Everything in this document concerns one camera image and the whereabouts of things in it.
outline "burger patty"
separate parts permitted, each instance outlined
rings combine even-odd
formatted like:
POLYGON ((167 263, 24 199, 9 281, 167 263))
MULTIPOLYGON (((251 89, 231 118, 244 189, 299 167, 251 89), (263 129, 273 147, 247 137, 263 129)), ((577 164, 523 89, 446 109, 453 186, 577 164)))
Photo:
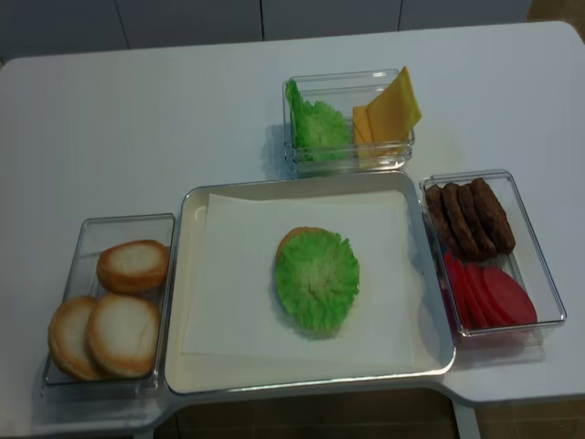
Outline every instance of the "burger patty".
POLYGON ((494 191, 483 178, 476 178, 472 181, 471 191, 477 216, 484 226, 485 232, 492 239, 497 250, 510 254, 516 246, 516 240, 505 211, 494 191))
POLYGON ((451 222, 451 227, 455 233, 455 237, 459 242, 463 254, 472 261, 479 261, 482 259, 482 254, 477 247, 477 243, 473 238, 472 232, 465 221, 461 206, 459 206, 459 197, 457 196, 457 189, 459 185, 448 183, 442 189, 442 199, 447 209, 447 215, 451 222))
POLYGON ((435 230, 439 235, 439 239, 447 244, 456 257, 461 259, 463 253, 459 247, 459 243, 455 239, 451 225, 447 220, 447 212, 445 211, 442 202, 441 193, 442 190, 437 185, 431 186, 425 190, 429 215, 431 216, 432 224, 435 226, 435 230))
POLYGON ((493 258, 497 255, 497 249, 492 240, 490 240, 485 234, 484 226, 482 226, 482 223, 477 216, 470 185, 459 186, 457 189, 457 195, 459 197, 461 212, 465 217, 465 221, 469 226, 469 230, 475 239, 479 251, 484 259, 493 258))

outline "white paper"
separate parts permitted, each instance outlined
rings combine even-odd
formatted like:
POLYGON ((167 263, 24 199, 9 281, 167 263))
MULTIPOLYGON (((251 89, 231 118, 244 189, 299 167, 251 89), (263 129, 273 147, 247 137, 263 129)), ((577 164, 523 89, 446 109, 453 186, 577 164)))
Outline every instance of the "white paper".
POLYGON ((397 235, 408 227, 395 227, 397 209, 211 195, 183 352, 410 366, 407 237, 397 235), (334 338, 302 335, 274 291, 278 245, 301 226, 348 238, 360 264, 360 292, 334 338))

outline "red tomato slice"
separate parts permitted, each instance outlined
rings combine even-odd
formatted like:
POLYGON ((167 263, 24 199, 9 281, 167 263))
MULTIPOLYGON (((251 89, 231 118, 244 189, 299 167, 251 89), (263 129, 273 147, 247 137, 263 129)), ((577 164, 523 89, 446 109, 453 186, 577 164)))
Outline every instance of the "red tomato slice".
POLYGON ((451 255, 451 252, 445 253, 445 265, 447 266, 447 274, 449 274, 449 279, 451 280, 451 287, 453 289, 453 294, 455 296, 455 303, 457 304, 457 310, 459 311, 459 319, 463 327, 472 328, 473 325, 469 319, 469 315, 467 314, 467 305, 465 304, 465 294, 461 286, 458 283, 457 273, 455 272, 455 260, 451 255))
POLYGON ((477 323, 479 327, 489 327, 489 323, 487 322, 487 318, 485 318, 485 314, 482 311, 482 308, 477 303, 475 299, 475 295, 469 284, 467 283, 467 278, 465 277, 465 271, 463 270, 463 266, 459 261, 455 261, 455 273, 459 280, 460 285, 462 286, 463 292, 465 293, 465 303, 467 304, 467 308, 471 313, 473 320, 477 323))
POLYGON ((507 273, 496 267, 484 269, 487 292, 499 305, 503 316, 514 325, 536 323, 537 311, 526 291, 507 273))
POLYGON ((505 313, 502 312, 498 303, 487 292, 482 270, 477 265, 468 263, 465 266, 465 277, 490 326, 505 327, 514 324, 512 320, 505 317, 505 313))

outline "white tray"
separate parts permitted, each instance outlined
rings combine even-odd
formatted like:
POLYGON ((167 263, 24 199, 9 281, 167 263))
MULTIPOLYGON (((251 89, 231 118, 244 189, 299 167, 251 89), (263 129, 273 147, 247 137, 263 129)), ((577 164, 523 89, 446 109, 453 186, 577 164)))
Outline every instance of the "white tray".
POLYGON ((174 292, 165 358, 165 379, 179 394, 259 391, 326 383, 388 380, 441 375, 452 365, 455 346, 431 258, 417 191, 399 171, 320 177, 245 185, 202 187, 187 194, 179 219, 174 292), (261 359, 184 354, 186 324, 194 292, 197 264, 205 231, 209 194, 249 200, 319 199, 337 202, 388 202, 389 193, 403 197, 401 214, 408 227, 404 258, 411 263, 408 310, 412 362, 407 368, 328 361, 261 359))

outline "white table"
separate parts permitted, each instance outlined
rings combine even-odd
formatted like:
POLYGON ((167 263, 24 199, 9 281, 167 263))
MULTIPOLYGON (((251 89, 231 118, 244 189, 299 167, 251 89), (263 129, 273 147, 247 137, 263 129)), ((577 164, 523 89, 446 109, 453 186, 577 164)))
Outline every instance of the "white table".
POLYGON ((585 46, 561 23, 21 59, 0 70, 0 435, 132 430, 196 400, 40 399, 46 328, 90 217, 177 213, 187 191, 282 177, 282 81, 409 66, 409 174, 504 167, 568 310, 542 348, 459 353, 410 382, 469 404, 585 393, 585 46))

